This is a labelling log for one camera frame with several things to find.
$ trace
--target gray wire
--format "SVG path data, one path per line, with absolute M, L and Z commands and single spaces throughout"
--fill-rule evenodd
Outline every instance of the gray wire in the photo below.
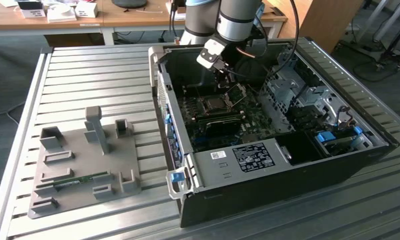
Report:
M 21 102 L 16 106 L 11 107 L 7 111 L 0 111 L 0 115 L 5 114 L 8 118 L 16 123 L 16 125 L 20 125 L 20 122 L 11 116 L 11 112 L 20 106 L 23 106 L 25 102 Z
M 8 112 L 12 112 L 17 107 L 23 106 L 24 104 L 25 104 L 25 102 L 21 102 L 21 103 L 17 104 L 16 106 L 11 107 L 8 110 L 1 111 L 1 112 L 0 112 L 0 115 L 1 115 L 1 114 L 7 114 Z
M 16 123 L 16 125 L 20 125 L 20 122 L 11 116 L 11 114 L 7 112 L 5 115 L 8 116 L 9 119 Z
M 296 45 L 299 44 L 299 36 L 300 36 L 300 17 L 299 17 L 299 10 L 296 8 L 296 4 L 295 4 L 295 0 L 290 0 L 291 1 L 291 5 L 292 5 L 292 9 L 294 9 L 294 15 L 295 15 L 295 42 L 294 42 L 294 47 L 291 50 L 291 53 L 284 61 L 283 64 L 280 64 L 280 66 L 278 67 L 278 69 L 272 72 L 272 74 L 276 74 L 283 68 L 284 66 L 288 64 L 288 62 L 291 61 L 294 54 L 295 54 L 295 50 L 296 50 Z

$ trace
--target black cable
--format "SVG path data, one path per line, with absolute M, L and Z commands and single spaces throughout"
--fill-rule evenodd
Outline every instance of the black cable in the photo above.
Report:
M 142 32 L 142 35 L 140 35 L 140 37 L 139 37 L 138 41 L 136 41 L 136 42 L 134 42 L 134 44 L 138 44 L 138 43 L 140 42 L 140 40 L 142 40 L 142 39 L 143 39 L 143 37 L 144 37 L 144 34 L 146 34 L 146 31 L 143 31 L 143 32 Z
M 123 34 L 121 32 L 117 32 L 117 34 L 121 34 L 124 36 L 130 35 L 132 32 L 130 31 L 128 34 Z
M 350 50 L 352 50 L 354 52 L 356 52 L 358 54 L 362 54 L 363 56 L 367 56 L 370 58 L 370 61 L 364 62 L 364 63 L 360 63 L 359 65 L 354 66 L 352 67 L 352 73 L 354 75 L 356 75 L 358 78 L 360 78 L 362 80 L 367 81 L 367 82 L 371 82 L 371 83 L 376 83 L 376 82 L 380 82 L 383 80 L 386 80 L 387 78 L 390 78 L 391 76 L 394 76 L 398 72 L 392 72 L 391 74 L 388 74 L 387 76 L 382 77 L 380 79 L 376 79 L 376 80 L 372 80 L 372 79 L 368 79 L 367 77 L 362 76 L 358 72 L 358 68 L 367 65 L 367 64 L 371 64 L 371 63 L 376 63 L 376 60 L 374 57 L 371 57 L 370 55 L 367 55 L 364 52 L 348 47 Z
M 354 37 L 354 42 L 355 44 L 358 44 L 358 38 L 356 38 L 356 34 L 355 34 L 355 16 L 351 19 L 351 33 L 352 33 L 352 37 Z
M 272 72 L 272 74 L 276 74 L 283 68 L 284 66 L 288 64 L 288 62 L 291 61 L 294 54 L 295 54 L 295 50 L 296 50 L 296 45 L 299 44 L 299 36 L 300 36 L 300 17 L 299 17 L 299 10 L 296 8 L 296 4 L 295 4 L 295 0 L 290 0 L 291 1 L 291 5 L 294 8 L 294 15 L 295 15 L 295 25 L 296 25 L 296 33 L 295 33 L 295 43 L 294 43 L 294 47 L 292 47 L 292 51 L 288 55 L 288 58 L 286 59 L 284 63 L 278 67 L 278 69 Z
M 364 63 L 362 63 L 362 64 L 354 66 L 354 68 L 352 68 L 352 73 L 358 76 L 358 78 L 360 78 L 360 79 L 364 80 L 364 81 L 367 81 L 367 82 L 370 82 L 370 83 L 378 83 L 378 82 L 386 80 L 387 78 L 390 78 L 391 76 L 394 76 L 394 75 L 398 73 L 398 72 L 395 71 L 395 72 L 392 72 L 391 74 L 388 74 L 387 76 L 384 76 L 384 77 L 382 77 L 382 78 L 379 78 L 379 79 L 375 79 L 375 80 L 368 79 L 367 77 L 364 77 L 364 76 L 360 75 L 360 73 L 358 72 L 356 69 L 358 69 L 359 67 L 364 66 L 364 65 L 371 64 L 371 63 L 375 63 L 375 61 L 371 60 L 371 61 L 368 61 L 368 62 L 364 62 Z
M 178 6 L 174 4 L 172 31 L 174 31 L 175 37 L 178 38 L 179 36 L 176 34 L 176 31 L 175 31 L 175 15 L 176 15 L 176 11 L 178 11 Z
M 276 74 L 282 69 L 283 67 L 288 64 L 290 60 L 292 59 L 294 57 L 294 54 L 295 54 L 295 50 L 296 50 L 296 45 L 299 44 L 299 37 L 300 37 L 300 18 L 299 18 L 299 11 L 298 11 L 298 8 L 296 8 L 296 4 L 295 4 L 295 0 L 290 0 L 291 1 L 291 5 L 292 5 L 292 8 L 294 8 L 294 15 L 295 15 L 295 25 L 296 25 L 296 32 L 295 32 L 295 42 L 294 42 L 294 46 L 292 46 L 292 50 L 291 50 L 291 53 L 288 55 L 288 58 L 286 59 L 284 63 L 278 67 L 278 69 L 272 72 L 267 69 L 267 67 L 260 64 L 260 66 L 266 69 L 267 73 L 271 75 L 271 74 Z M 236 76 L 242 77 L 242 78 L 246 78 L 246 79 L 264 79 L 264 77 L 256 77 L 256 76 L 247 76 L 247 75 L 243 75 L 240 73 L 236 73 L 235 71 L 232 71 L 231 69 L 227 69 L 227 71 L 232 74 L 235 74 Z
M 376 31 L 374 32 L 374 35 L 372 35 L 372 41 L 375 41 L 375 35 L 376 35 L 376 33 L 379 32 L 379 30 L 382 29 L 383 24 L 388 21 L 388 19 L 390 19 L 391 17 L 392 17 L 392 15 L 390 15 L 390 16 L 386 18 L 386 20 L 382 21 L 382 23 L 380 23 L 380 25 L 379 25 Z
M 291 102 L 290 102 L 290 104 L 288 104 L 290 107 L 291 107 L 292 104 L 296 102 L 296 100 L 300 98 L 300 96 L 302 96 L 303 92 L 306 91 L 307 87 L 308 87 L 308 85 L 304 84 L 304 86 L 302 87 L 299 93 L 296 94 L 295 98 L 291 100 Z
M 234 70 L 231 69 L 227 69 L 227 72 L 230 72 L 231 74 L 236 75 L 238 77 L 242 77 L 242 78 L 246 78 L 246 79 L 258 79 L 258 80 L 264 80 L 264 78 L 267 76 L 247 76 L 247 75 L 243 75 L 240 73 L 236 73 Z
M 171 10 L 168 13 L 168 32 L 172 32 L 172 13 L 174 13 L 174 2 L 171 3 Z
M 144 34 L 146 34 L 146 31 L 142 32 L 142 35 L 140 35 L 140 38 L 138 39 L 138 41 L 131 42 L 131 40 L 125 39 L 125 38 L 120 35 L 120 33 L 117 32 L 117 36 L 120 36 L 120 38 L 123 38 L 123 40 L 128 41 L 130 44 L 138 44 L 138 43 L 140 42 L 140 40 L 143 39 Z

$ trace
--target circuit board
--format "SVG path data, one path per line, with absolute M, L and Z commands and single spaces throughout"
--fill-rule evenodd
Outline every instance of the circuit board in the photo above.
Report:
M 256 142 L 276 135 L 255 90 L 236 84 L 224 94 L 178 99 L 194 151 Z

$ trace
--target black wire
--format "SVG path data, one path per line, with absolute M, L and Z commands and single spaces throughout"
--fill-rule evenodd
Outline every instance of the black wire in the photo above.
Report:
M 267 73 L 271 75 L 271 74 L 276 74 L 282 69 L 283 67 L 288 64 L 290 60 L 292 59 L 294 57 L 294 54 L 295 54 L 295 50 L 296 50 L 296 45 L 299 44 L 299 36 L 300 36 L 300 18 L 299 18 L 299 10 L 296 8 L 296 5 L 295 5 L 295 0 L 290 0 L 291 1 L 291 4 L 292 4 L 292 8 L 294 8 L 294 15 L 295 15 L 295 23 L 296 23 L 296 33 L 295 33 L 295 42 L 294 42 L 294 46 L 292 46 L 292 50 L 291 50 L 291 53 L 290 53 L 290 56 L 288 58 L 286 59 L 284 63 L 279 66 L 279 68 L 272 72 L 268 70 L 268 68 L 260 63 L 260 66 L 266 69 Z M 231 69 L 227 69 L 227 71 L 230 73 L 232 73 L 234 75 L 242 77 L 242 78 L 246 78 L 246 79 L 264 79 L 264 77 L 258 77 L 258 76 L 247 76 L 247 75 L 243 75 L 240 73 L 236 73 L 235 71 L 232 71 Z
M 382 21 L 382 23 L 380 23 L 380 25 L 379 25 L 376 31 L 374 32 L 374 35 L 372 35 L 372 41 L 375 41 L 375 35 L 376 35 L 376 33 L 379 32 L 379 30 L 382 29 L 383 24 L 388 21 L 388 19 L 390 19 L 391 17 L 392 17 L 392 15 L 390 15 L 390 16 L 386 18 L 386 20 Z
M 134 44 L 138 44 L 138 43 L 140 42 L 140 40 L 142 40 L 142 39 L 143 39 L 143 37 L 144 37 L 144 34 L 146 34 L 146 31 L 143 31 L 143 32 L 142 32 L 142 35 L 140 35 L 140 37 L 139 37 L 138 41 L 136 41 L 136 42 L 134 42 Z
M 236 73 L 234 70 L 231 69 L 227 69 L 227 72 L 230 72 L 231 74 L 236 75 L 238 77 L 242 77 L 242 78 L 246 78 L 246 79 L 258 79 L 258 80 L 264 80 L 264 78 L 267 76 L 247 76 L 247 75 L 243 75 L 240 73 Z
M 171 11 L 168 13 L 168 32 L 172 32 L 172 13 L 174 13 L 174 2 L 171 4 Z
M 352 17 L 352 19 L 351 19 L 351 33 L 352 33 L 352 36 L 354 36 L 354 42 L 358 44 L 358 38 L 356 38 L 354 26 L 355 26 L 355 17 Z
M 294 54 L 295 54 L 296 45 L 299 44 L 299 36 L 300 36 L 299 10 L 298 10 L 296 5 L 295 5 L 295 0 L 290 0 L 290 1 L 291 1 L 291 5 L 292 5 L 292 8 L 294 8 L 295 25 L 296 25 L 295 43 L 294 43 L 292 51 L 291 51 L 291 53 L 288 55 L 288 58 L 286 59 L 284 63 L 278 67 L 278 69 L 272 72 L 272 74 L 276 74 L 284 68 L 284 66 L 288 64 L 288 62 L 291 61 L 291 59 L 294 57 Z
M 258 23 L 259 23 L 259 26 L 260 26 L 260 32 L 262 32 L 262 35 L 264 36 L 264 39 L 266 39 L 266 48 L 264 48 L 264 52 L 262 53 L 262 55 L 256 56 L 258 58 L 260 57 L 264 57 L 267 52 L 268 52 L 268 35 L 267 35 L 267 32 L 266 32 L 266 28 L 264 28 L 264 25 L 262 23 L 262 20 L 259 18 L 259 16 L 255 15 L 255 18 L 258 20 Z
M 123 34 L 121 32 L 117 32 L 117 34 L 121 34 L 124 36 L 130 35 L 132 32 L 130 31 L 128 34 Z
M 350 50 L 352 50 L 354 52 L 356 52 L 358 54 L 362 54 L 363 56 L 367 56 L 370 58 L 370 61 L 364 62 L 364 63 L 360 63 L 359 65 L 354 66 L 352 67 L 352 73 L 354 75 L 356 75 L 358 78 L 360 78 L 362 80 L 367 81 L 367 82 L 371 82 L 371 83 L 376 83 L 376 82 L 380 82 L 383 80 L 386 80 L 387 78 L 390 78 L 391 76 L 394 76 L 398 72 L 392 72 L 391 74 L 388 74 L 387 76 L 379 78 L 379 79 L 368 79 L 367 77 L 362 76 L 358 72 L 358 68 L 367 65 L 367 64 L 371 64 L 371 63 L 376 63 L 376 60 L 374 57 L 371 57 L 370 55 L 367 55 L 364 52 L 348 47 Z
M 296 100 L 300 98 L 300 96 L 302 96 L 303 92 L 306 91 L 307 87 L 308 87 L 308 85 L 304 84 L 304 86 L 302 87 L 299 93 L 296 94 L 295 98 L 291 100 L 291 102 L 290 102 L 290 104 L 288 104 L 290 107 L 291 107 L 292 104 L 296 102 Z
M 368 64 L 371 64 L 371 63 L 375 63 L 374 60 L 371 60 L 371 61 L 368 61 L 368 62 L 364 62 L 364 63 L 356 65 L 356 66 L 352 68 L 352 73 L 358 76 L 358 78 L 360 78 L 362 80 L 364 80 L 364 81 L 367 81 L 367 82 L 370 82 L 370 83 L 378 83 L 378 82 L 386 80 L 387 78 L 390 78 L 391 76 L 394 76 L 394 75 L 398 73 L 398 72 L 395 71 L 395 72 L 392 72 L 391 74 L 388 74 L 387 76 L 384 76 L 384 77 L 382 77 L 382 78 L 379 78 L 379 79 L 375 79 L 375 80 L 368 79 L 367 77 L 362 76 L 356 69 L 358 69 L 359 67 L 364 66 L 364 65 L 368 65 Z
M 178 38 L 178 34 L 176 34 L 176 31 L 175 31 L 175 15 L 176 15 L 176 11 L 178 11 L 178 7 L 176 5 L 174 4 L 174 16 L 172 16 L 172 31 L 174 31 L 174 35 L 175 37 Z

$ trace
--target floor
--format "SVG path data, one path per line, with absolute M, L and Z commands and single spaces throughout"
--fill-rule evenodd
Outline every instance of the floor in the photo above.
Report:
M 362 9 L 354 19 L 354 23 L 362 26 L 372 11 L 374 7 L 367 10 Z M 362 39 L 362 42 L 371 41 L 371 36 L 378 29 L 380 22 L 387 17 L 388 14 L 383 12 L 370 29 L 367 36 Z M 387 37 L 383 39 L 384 43 L 391 41 L 392 36 L 395 36 L 399 29 L 400 21 L 394 24 L 394 28 L 388 31 L 386 35 Z M 162 31 L 151 31 L 146 32 L 142 36 L 142 32 L 132 32 L 130 35 L 124 35 L 121 37 L 128 39 L 131 42 L 139 41 L 140 44 L 156 43 L 160 34 Z M 166 34 L 164 39 L 171 41 L 172 37 Z M 40 49 L 47 46 L 48 43 L 43 36 L 0 37 L 0 111 L 7 110 L 25 100 Z M 352 68 L 356 65 L 370 61 L 366 56 L 358 54 L 346 47 L 339 49 L 332 55 L 350 71 L 352 71 Z M 371 79 L 379 79 L 394 73 L 391 67 L 388 67 L 383 72 L 376 73 L 372 64 L 362 66 L 358 69 L 358 72 L 362 76 L 367 76 Z M 400 115 L 400 71 L 380 82 L 362 82 Z M 23 107 L 19 107 L 12 112 L 12 116 L 16 119 L 20 119 L 21 111 Z M 17 126 L 11 119 L 5 115 L 0 115 L 0 181 L 16 130 Z

